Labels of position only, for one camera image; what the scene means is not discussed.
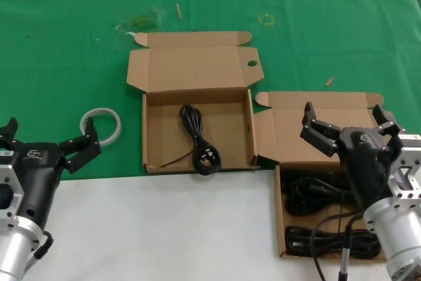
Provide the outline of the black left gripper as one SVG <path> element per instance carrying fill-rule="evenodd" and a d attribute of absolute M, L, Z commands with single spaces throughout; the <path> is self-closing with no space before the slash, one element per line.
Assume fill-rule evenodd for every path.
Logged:
<path fill-rule="evenodd" d="M 11 117 L 1 127 L 1 149 L 14 149 L 18 122 Z M 20 143 L 16 147 L 17 158 L 13 167 L 24 191 L 17 215 L 45 228 L 55 192 L 65 169 L 74 174 L 101 154 L 97 130 L 92 118 L 88 118 L 85 134 L 56 143 Z"/>

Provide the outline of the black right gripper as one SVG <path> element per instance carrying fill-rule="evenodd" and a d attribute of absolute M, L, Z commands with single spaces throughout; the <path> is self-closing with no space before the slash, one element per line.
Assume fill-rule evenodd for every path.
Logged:
<path fill-rule="evenodd" d="M 302 119 L 300 137 L 328 157 L 338 154 L 359 207 L 369 207 L 385 196 L 385 177 L 399 154 L 397 135 L 407 132 L 381 105 L 374 106 L 372 116 L 377 124 L 373 128 L 341 130 L 318 120 L 312 103 L 307 102 Z"/>

